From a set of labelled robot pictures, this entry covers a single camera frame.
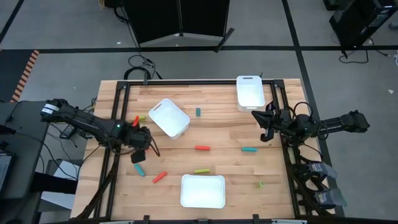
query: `white tray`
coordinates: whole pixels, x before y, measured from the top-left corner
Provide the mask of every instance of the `white tray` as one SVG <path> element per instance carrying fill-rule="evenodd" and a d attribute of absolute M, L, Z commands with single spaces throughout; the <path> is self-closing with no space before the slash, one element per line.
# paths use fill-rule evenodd
<path fill-rule="evenodd" d="M 181 179 L 180 203 L 187 208 L 223 208 L 225 179 L 222 175 L 189 175 Z"/>
<path fill-rule="evenodd" d="M 172 139 L 187 130 L 190 122 L 188 115 L 167 98 L 149 111 L 149 117 Z"/>
<path fill-rule="evenodd" d="M 266 99 L 262 88 L 262 80 L 257 75 L 241 75 L 236 79 L 238 94 L 238 110 L 265 110 Z"/>

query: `blue block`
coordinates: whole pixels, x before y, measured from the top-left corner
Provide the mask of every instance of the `blue block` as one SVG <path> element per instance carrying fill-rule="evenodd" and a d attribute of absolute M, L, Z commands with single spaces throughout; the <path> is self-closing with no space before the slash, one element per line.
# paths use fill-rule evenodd
<path fill-rule="evenodd" d="M 142 171 L 141 167 L 138 164 L 135 164 L 134 167 L 136 168 L 136 170 L 138 171 L 139 175 L 141 176 L 145 176 L 144 171 Z"/>
<path fill-rule="evenodd" d="M 250 148 L 250 147 L 243 147 L 242 148 L 243 152 L 257 152 L 256 148 Z"/>
<path fill-rule="evenodd" d="M 200 116 L 200 108 L 197 108 L 197 116 Z"/>

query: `green block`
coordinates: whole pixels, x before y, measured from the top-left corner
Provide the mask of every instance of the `green block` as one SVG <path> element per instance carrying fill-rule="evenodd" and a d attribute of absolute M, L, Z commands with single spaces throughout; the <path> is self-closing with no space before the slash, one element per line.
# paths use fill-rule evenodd
<path fill-rule="evenodd" d="M 210 172 L 210 169 L 197 169 L 193 171 L 194 174 L 202 174 L 205 172 Z"/>

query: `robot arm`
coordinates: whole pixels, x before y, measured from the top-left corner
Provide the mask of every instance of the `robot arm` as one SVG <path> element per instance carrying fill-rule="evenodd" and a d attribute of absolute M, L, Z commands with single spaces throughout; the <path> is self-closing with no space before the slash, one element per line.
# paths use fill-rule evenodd
<path fill-rule="evenodd" d="M 264 142 L 274 137 L 274 131 L 278 131 L 291 138 L 291 141 L 300 144 L 308 138 L 339 131 L 364 133 L 370 127 L 365 116 L 358 110 L 323 121 L 317 121 L 306 114 L 298 114 L 293 120 L 290 120 L 288 110 L 280 110 L 280 113 L 276 114 L 272 106 L 267 106 L 266 111 L 252 111 L 251 113 L 260 127 L 266 130 L 266 134 L 261 135 L 261 141 Z"/>
<path fill-rule="evenodd" d="M 101 146 L 108 149 L 120 144 L 133 147 L 133 163 L 145 160 L 144 150 L 149 148 L 152 141 L 150 131 L 145 126 L 140 128 L 139 124 L 133 126 L 120 119 L 102 119 L 70 106 L 68 101 L 63 99 L 47 100 L 40 115 L 44 122 L 65 122 L 86 131 L 92 134 Z"/>

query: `black metal frame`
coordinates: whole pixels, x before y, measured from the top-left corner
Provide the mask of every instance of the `black metal frame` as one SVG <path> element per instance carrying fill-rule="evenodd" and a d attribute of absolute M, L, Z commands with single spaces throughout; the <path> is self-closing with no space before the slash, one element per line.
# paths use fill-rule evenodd
<path fill-rule="evenodd" d="M 236 84 L 236 80 L 148 80 L 148 85 L 235 85 L 235 84 Z M 278 96 L 277 96 L 277 88 L 280 89 L 280 95 L 281 95 L 282 101 L 283 101 L 282 105 L 283 105 L 284 109 L 287 110 L 289 104 L 288 104 L 284 81 L 283 80 L 263 80 L 262 84 L 270 85 L 271 92 L 272 92 L 272 100 L 276 107 L 277 113 L 280 110 L 279 100 L 278 100 Z M 118 81 L 117 82 L 111 118 L 113 118 L 113 119 L 116 118 L 116 113 L 118 112 L 119 98 L 120 98 L 122 90 L 124 90 L 124 98 L 123 98 L 123 105 L 122 105 L 122 111 L 121 111 L 120 118 L 126 119 L 127 105 L 128 105 L 128 101 L 129 101 L 129 92 L 130 92 L 130 88 L 134 85 L 142 85 L 142 81 Z M 283 154 L 284 154 L 285 166 L 287 169 L 287 178 L 289 181 L 289 189 L 290 189 L 290 195 L 292 198 L 294 215 L 295 215 L 295 218 L 298 218 L 299 216 L 301 216 L 301 214 L 300 214 L 300 209 L 299 209 L 299 204 L 298 204 L 297 191 L 295 189 L 294 175 L 291 172 L 291 170 L 289 169 L 289 167 L 292 165 L 292 163 L 290 161 L 288 147 L 286 144 L 284 144 L 285 141 L 284 141 L 283 137 L 281 137 L 281 141 L 282 141 L 282 150 L 283 150 Z M 108 171 L 109 155 L 110 155 L 110 151 L 107 150 L 104 155 L 99 185 L 103 184 L 103 182 L 105 180 L 106 173 Z M 115 192 L 115 186 L 116 186 L 119 159 L 120 159 L 119 155 L 114 156 L 113 165 L 116 166 L 116 170 L 115 170 L 116 175 L 113 176 L 113 179 L 111 180 L 111 183 L 110 183 L 109 197 L 108 197 L 108 202 L 107 202 L 107 207 L 106 207 L 106 218 L 109 218 L 109 219 L 111 218 L 112 209 L 113 209 L 113 199 L 114 199 L 114 192 Z M 296 163 L 300 162 L 297 155 L 295 155 L 295 162 Z M 102 203 L 102 201 L 100 200 L 95 208 L 94 218 L 99 218 L 100 210 L 101 210 L 101 203 Z M 310 210 L 307 208 L 306 208 L 306 214 L 312 215 Z M 254 219 L 249 219 L 249 220 L 212 220 L 211 223 L 253 223 L 253 220 L 257 220 L 258 223 L 270 223 L 271 222 L 270 219 L 260 220 L 258 218 L 254 218 Z M 135 221 L 135 223 L 145 223 L 145 222 L 144 221 Z M 179 221 L 162 220 L 162 221 L 151 221 L 151 223 L 198 223 L 198 220 L 179 220 Z"/>

